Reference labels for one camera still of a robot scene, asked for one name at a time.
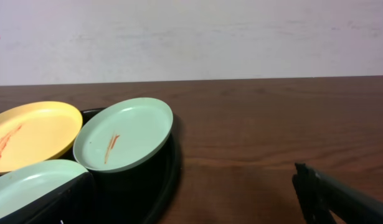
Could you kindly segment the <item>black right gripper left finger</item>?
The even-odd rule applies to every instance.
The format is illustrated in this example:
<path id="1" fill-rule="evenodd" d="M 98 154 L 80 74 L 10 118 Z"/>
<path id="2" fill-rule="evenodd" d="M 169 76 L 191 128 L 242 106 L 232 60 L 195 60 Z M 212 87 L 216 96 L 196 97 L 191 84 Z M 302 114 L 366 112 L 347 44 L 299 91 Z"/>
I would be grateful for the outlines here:
<path id="1" fill-rule="evenodd" d="M 86 172 L 0 218 L 0 224 L 87 224 L 95 222 L 95 183 Z"/>

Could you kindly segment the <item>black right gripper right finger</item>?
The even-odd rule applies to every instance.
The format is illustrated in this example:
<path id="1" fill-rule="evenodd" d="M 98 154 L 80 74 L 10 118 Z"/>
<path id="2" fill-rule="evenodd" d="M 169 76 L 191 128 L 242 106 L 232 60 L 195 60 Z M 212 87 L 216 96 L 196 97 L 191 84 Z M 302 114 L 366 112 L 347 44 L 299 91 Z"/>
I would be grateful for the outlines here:
<path id="1" fill-rule="evenodd" d="M 292 183 L 306 223 L 335 223 L 335 214 L 345 223 L 383 224 L 382 202 L 306 164 L 295 167 Z"/>

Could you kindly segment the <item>mint green plate front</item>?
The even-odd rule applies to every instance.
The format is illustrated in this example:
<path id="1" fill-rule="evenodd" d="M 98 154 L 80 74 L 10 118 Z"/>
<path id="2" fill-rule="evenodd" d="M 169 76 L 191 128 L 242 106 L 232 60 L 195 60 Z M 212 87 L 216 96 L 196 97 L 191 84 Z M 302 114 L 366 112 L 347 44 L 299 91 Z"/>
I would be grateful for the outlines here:
<path id="1" fill-rule="evenodd" d="M 88 170 L 77 162 L 54 159 L 0 176 L 0 219 L 84 173 Z"/>

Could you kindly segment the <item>yellow plate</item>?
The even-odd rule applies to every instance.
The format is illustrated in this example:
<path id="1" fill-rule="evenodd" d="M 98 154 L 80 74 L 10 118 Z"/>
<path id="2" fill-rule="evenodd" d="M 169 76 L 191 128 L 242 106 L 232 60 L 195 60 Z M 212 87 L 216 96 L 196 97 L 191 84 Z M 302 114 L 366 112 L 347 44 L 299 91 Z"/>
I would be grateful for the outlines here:
<path id="1" fill-rule="evenodd" d="M 0 175 L 65 154 L 83 126 L 81 112 L 59 101 L 0 113 Z"/>

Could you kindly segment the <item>mint green plate with streak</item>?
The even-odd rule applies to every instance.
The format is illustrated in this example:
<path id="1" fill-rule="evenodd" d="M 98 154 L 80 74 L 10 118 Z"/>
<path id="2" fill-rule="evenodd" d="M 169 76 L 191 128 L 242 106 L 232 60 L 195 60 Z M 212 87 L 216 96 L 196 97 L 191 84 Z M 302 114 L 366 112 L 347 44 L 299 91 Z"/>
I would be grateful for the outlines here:
<path id="1" fill-rule="evenodd" d="M 75 139 L 73 156 L 95 172 L 128 170 L 152 158 L 166 143 L 172 126 L 172 109 L 159 99 L 121 101 L 85 123 Z"/>

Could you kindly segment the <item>round black tray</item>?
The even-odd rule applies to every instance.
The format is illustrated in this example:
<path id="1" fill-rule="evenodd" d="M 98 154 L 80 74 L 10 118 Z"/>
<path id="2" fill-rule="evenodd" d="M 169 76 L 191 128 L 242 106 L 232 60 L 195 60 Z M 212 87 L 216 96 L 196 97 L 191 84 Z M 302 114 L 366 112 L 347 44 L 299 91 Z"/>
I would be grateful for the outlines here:
<path id="1" fill-rule="evenodd" d="M 85 167 L 95 183 L 94 223 L 142 222 L 148 218 L 164 198 L 164 190 L 174 178 L 172 163 L 175 157 L 170 133 L 164 146 L 152 158 L 134 168 L 102 173 Z M 77 162 L 73 156 L 73 146 L 56 159 Z"/>

